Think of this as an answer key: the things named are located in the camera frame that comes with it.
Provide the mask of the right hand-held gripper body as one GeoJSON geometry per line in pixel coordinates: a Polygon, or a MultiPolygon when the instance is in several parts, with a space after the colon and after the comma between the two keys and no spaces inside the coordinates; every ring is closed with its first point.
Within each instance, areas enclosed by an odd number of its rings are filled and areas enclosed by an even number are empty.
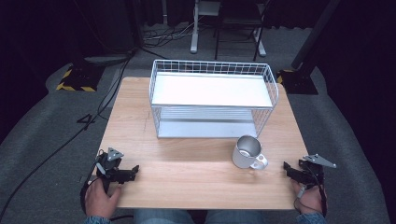
{"type": "Polygon", "coordinates": [[[308,166],[305,168],[300,167],[300,170],[296,172],[294,180],[306,185],[308,189],[324,184],[323,169],[325,167],[337,167],[335,163],[328,161],[319,154],[303,156],[302,160],[308,161],[308,166]]]}

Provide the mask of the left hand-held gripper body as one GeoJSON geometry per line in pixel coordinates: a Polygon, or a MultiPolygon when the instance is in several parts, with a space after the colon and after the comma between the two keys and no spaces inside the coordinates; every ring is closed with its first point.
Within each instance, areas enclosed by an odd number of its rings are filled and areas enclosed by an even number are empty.
{"type": "Polygon", "coordinates": [[[107,152],[102,151],[95,161],[96,176],[103,181],[104,189],[108,190],[111,182],[122,183],[122,178],[125,175],[131,174],[130,170],[121,170],[119,168],[123,153],[117,151],[115,148],[110,147],[107,152]]]}

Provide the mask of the person's right hand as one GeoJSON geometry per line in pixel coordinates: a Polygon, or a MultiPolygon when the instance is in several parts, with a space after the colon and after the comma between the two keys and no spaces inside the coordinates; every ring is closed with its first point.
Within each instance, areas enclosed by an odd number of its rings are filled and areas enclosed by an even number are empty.
{"type": "Polygon", "coordinates": [[[303,190],[303,184],[298,183],[295,180],[291,180],[290,183],[297,196],[294,203],[295,208],[301,214],[323,213],[322,198],[318,186],[303,190]]]}

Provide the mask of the person's left hand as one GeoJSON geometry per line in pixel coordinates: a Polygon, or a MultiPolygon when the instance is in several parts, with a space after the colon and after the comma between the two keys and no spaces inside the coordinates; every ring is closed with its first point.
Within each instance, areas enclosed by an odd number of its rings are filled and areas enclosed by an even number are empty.
{"type": "Polygon", "coordinates": [[[114,214],[121,195],[121,186],[116,186],[111,196],[105,193],[103,181],[95,179],[88,186],[85,195],[85,210],[88,217],[110,219],[114,214]]]}

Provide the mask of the silver metal cup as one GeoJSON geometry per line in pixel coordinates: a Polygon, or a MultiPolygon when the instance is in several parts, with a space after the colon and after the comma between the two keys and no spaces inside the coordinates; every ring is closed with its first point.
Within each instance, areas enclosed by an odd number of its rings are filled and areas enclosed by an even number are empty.
{"type": "Polygon", "coordinates": [[[268,160],[262,154],[262,144],[250,135],[238,138],[233,150],[233,164],[238,168],[262,170],[267,167],[268,160]]]}

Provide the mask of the person's left leg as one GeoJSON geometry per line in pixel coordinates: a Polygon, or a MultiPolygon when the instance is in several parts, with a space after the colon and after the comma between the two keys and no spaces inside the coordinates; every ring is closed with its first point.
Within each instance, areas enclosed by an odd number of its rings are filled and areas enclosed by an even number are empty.
{"type": "Polygon", "coordinates": [[[134,224],[195,224],[186,210],[136,209],[134,224]]]}

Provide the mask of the person's leg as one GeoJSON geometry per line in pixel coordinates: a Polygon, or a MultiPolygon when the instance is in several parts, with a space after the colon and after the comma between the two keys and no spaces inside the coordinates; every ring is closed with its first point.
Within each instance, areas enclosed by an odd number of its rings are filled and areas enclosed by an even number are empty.
{"type": "Polygon", "coordinates": [[[134,224],[195,224],[186,210],[136,209],[134,224]]]}
{"type": "Polygon", "coordinates": [[[259,211],[209,210],[205,224],[264,224],[264,217],[259,211]]]}

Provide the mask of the person's right leg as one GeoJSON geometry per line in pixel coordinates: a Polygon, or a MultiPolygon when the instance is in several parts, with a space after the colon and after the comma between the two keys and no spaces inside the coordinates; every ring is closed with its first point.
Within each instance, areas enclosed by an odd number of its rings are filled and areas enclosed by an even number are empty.
{"type": "Polygon", "coordinates": [[[205,224],[264,224],[264,217],[259,211],[209,210],[205,224]]]}

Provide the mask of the black striped stand base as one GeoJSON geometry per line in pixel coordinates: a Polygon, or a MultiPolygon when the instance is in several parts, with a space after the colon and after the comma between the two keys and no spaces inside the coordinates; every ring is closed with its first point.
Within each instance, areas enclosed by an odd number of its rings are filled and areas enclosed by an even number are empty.
{"type": "Polygon", "coordinates": [[[287,94],[318,95],[318,90],[310,76],[299,71],[284,69],[276,72],[276,80],[282,84],[287,94]]]}
{"type": "Polygon", "coordinates": [[[56,90],[60,91],[97,91],[98,84],[105,71],[103,66],[89,65],[87,67],[75,67],[70,65],[64,73],[56,90]]]}

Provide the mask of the black slanted stand pole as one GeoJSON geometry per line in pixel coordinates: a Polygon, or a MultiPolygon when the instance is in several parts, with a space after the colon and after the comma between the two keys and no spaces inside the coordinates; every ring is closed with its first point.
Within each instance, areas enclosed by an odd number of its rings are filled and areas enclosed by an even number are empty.
{"type": "Polygon", "coordinates": [[[307,58],[309,52],[313,49],[314,44],[318,40],[321,31],[325,28],[332,14],[336,10],[339,2],[340,0],[330,0],[328,5],[324,8],[310,35],[305,40],[303,46],[291,63],[292,68],[300,69],[303,66],[304,60],[307,58]]]}

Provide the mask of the white metal stand frame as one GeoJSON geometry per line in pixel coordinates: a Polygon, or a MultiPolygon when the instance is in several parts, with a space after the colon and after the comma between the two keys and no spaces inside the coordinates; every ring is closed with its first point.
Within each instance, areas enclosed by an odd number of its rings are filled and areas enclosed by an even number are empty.
{"type": "MultiPolygon", "coordinates": [[[[219,15],[219,5],[220,2],[212,2],[210,0],[194,0],[194,10],[193,10],[193,28],[191,35],[191,47],[190,52],[192,54],[198,51],[198,37],[199,37],[199,27],[198,22],[203,16],[218,16],[219,15]]],[[[262,32],[261,28],[256,28],[253,31],[254,41],[259,45],[259,55],[264,57],[266,51],[264,45],[259,39],[259,34],[262,32]]]]}

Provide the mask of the black metal chair frame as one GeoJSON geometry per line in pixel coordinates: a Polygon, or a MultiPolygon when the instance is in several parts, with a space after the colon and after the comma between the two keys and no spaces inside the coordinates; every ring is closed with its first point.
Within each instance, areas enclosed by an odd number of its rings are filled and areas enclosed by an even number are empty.
{"type": "Polygon", "coordinates": [[[256,61],[262,44],[265,12],[270,2],[271,0],[220,0],[214,33],[216,38],[215,60],[219,56],[219,44],[227,42],[227,39],[220,38],[222,31],[251,30],[247,39],[252,39],[255,45],[253,61],[256,61]]]}

